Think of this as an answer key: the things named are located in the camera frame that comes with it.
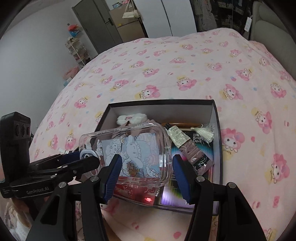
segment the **ceiling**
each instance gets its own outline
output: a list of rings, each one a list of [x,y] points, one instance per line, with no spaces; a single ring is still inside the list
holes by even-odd
[[[6,31],[17,25],[20,21],[24,20],[31,14],[38,12],[39,10],[46,8],[50,5],[62,2],[65,0],[32,0],[20,13],[13,19]]]

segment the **clear plastic case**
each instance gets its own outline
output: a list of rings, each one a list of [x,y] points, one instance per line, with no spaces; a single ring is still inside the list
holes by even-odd
[[[82,135],[80,158],[97,156],[100,168],[108,166],[115,154],[122,157],[118,184],[160,187],[172,173],[171,142],[158,123],[147,122]]]

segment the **gray upholstered headboard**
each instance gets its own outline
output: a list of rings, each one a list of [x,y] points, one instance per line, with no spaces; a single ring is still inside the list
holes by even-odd
[[[253,4],[251,40],[264,44],[296,80],[296,44],[278,16],[257,1]]]

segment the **bolt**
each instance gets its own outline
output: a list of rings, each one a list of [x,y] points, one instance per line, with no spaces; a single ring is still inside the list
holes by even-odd
[[[90,180],[91,180],[92,182],[96,182],[98,179],[99,179],[98,176],[92,176],[92,177],[90,178]]]
[[[64,188],[67,185],[66,182],[61,182],[59,183],[59,188]]]
[[[205,180],[205,178],[203,176],[198,176],[196,178],[196,180],[199,181],[199,182],[203,182]]]
[[[228,183],[228,186],[229,186],[230,188],[236,188],[235,183]]]

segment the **pink bedspread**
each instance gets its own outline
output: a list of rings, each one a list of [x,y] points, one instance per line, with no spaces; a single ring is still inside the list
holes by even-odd
[[[58,148],[74,150],[82,134],[95,130],[108,103],[214,99],[223,182],[238,185],[267,238],[275,240],[296,210],[295,90],[264,46],[232,29],[138,39],[101,53],[59,94],[35,134],[31,161]],[[112,202],[104,215],[122,241],[183,240],[190,221],[189,215],[122,201]]]

